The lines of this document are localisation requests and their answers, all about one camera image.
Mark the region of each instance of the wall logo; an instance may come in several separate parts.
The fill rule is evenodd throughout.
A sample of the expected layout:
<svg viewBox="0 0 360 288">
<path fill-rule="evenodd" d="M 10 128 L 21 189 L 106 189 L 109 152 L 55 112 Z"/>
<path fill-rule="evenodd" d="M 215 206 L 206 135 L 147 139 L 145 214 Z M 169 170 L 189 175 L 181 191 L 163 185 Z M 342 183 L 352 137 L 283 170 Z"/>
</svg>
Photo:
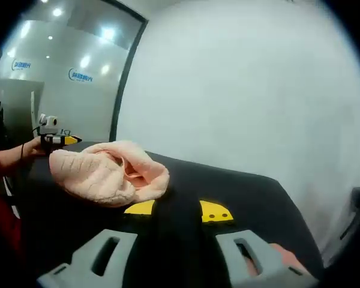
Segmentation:
<svg viewBox="0 0 360 288">
<path fill-rule="evenodd" d="M 29 69 L 31 67 L 31 63 L 29 62 L 20 62 L 16 59 L 12 62 L 12 71 L 14 70 L 23 70 L 23 69 Z"/>
<path fill-rule="evenodd" d="M 68 77 L 72 81 L 80 81 L 80 82 L 92 82 L 93 81 L 93 78 L 91 76 L 80 74 L 74 68 L 71 68 L 69 70 Z"/>
</svg>

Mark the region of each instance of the ceiling light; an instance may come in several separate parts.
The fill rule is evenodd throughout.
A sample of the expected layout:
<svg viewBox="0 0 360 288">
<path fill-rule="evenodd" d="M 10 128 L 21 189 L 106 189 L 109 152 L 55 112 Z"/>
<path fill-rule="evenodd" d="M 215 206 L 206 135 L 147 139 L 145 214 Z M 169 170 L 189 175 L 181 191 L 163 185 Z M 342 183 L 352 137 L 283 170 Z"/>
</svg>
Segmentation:
<svg viewBox="0 0 360 288">
<path fill-rule="evenodd" d="M 52 11 L 52 14 L 56 17 L 59 17 L 62 14 L 62 11 L 61 11 L 61 9 L 56 8 Z"/>
<path fill-rule="evenodd" d="M 107 40 L 113 40 L 115 36 L 115 30 L 111 28 L 103 28 L 103 35 L 102 37 Z"/>
<path fill-rule="evenodd" d="M 101 69 L 101 73 L 102 73 L 102 74 L 107 74 L 108 71 L 109 71 L 109 65 L 105 65 L 105 66 L 103 66 L 102 69 Z"/>
<path fill-rule="evenodd" d="M 16 48 L 12 48 L 7 55 L 11 58 L 14 58 L 14 55 L 16 54 Z"/>
<path fill-rule="evenodd" d="M 21 31 L 21 33 L 20 33 L 20 37 L 21 37 L 21 38 L 24 38 L 24 37 L 28 34 L 28 31 L 29 31 L 30 27 L 31 27 L 31 22 L 30 22 L 30 21 L 27 21 L 27 22 L 24 24 L 24 26 L 23 26 L 23 28 L 22 28 L 22 31 Z"/>
<path fill-rule="evenodd" d="M 80 66 L 81 66 L 82 68 L 87 67 L 88 64 L 89 64 L 89 60 L 90 60 L 90 59 L 91 59 L 91 57 L 89 57 L 88 55 L 85 56 L 85 57 L 83 57 L 83 59 L 82 59 L 81 62 L 80 62 Z"/>
</svg>

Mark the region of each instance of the black mat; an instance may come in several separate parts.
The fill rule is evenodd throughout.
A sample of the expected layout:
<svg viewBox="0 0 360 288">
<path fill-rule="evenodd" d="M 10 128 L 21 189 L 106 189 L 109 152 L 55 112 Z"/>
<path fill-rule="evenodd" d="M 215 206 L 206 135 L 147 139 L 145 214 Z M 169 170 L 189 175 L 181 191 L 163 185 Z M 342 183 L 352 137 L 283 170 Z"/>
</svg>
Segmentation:
<svg viewBox="0 0 360 288">
<path fill-rule="evenodd" d="M 69 147 L 81 151 L 92 144 Z M 250 229 L 267 242 L 280 244 L 314 276 L 321 276 L 323 265 L 312 235 L 277 181 L 149 155 L 170 172 L 169 189 L 156 201 L 149 221 L 126 220 L 122 215 L 125 208 L 98 208 L 70 197 L 53 182 L 47 158 L 34 163 L 19 208 L 27 256 L 36 275 L 69 263 L 74 250 L 103 229 L 113 229 L 145 235 L 140 237 L 145 244 L 134 247 L 128 262 L 126 287 L 137 287 L 152 274 L 160 274 L 156 286 L 202 287 L 206 285 L 203 255 L 208 251 L 203 243 L 199 200 L 207 200 L 232 213 L 234 229 Z"/>
</svg>

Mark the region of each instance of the towel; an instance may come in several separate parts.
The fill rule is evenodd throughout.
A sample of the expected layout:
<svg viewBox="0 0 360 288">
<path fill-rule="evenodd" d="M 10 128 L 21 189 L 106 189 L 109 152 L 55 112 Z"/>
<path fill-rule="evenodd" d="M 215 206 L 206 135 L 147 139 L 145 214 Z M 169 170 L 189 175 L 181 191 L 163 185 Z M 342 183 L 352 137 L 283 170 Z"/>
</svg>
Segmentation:
<svg viewBox="0 0 360 288">
<path fill-rule="evenodd" d="M 82 152 L 56 150 L 49 167 L 65 191 L 108 207 L 159 198 L 169 182 L 168 170 L 131 141 L 99 143 Z"/>
</svg>

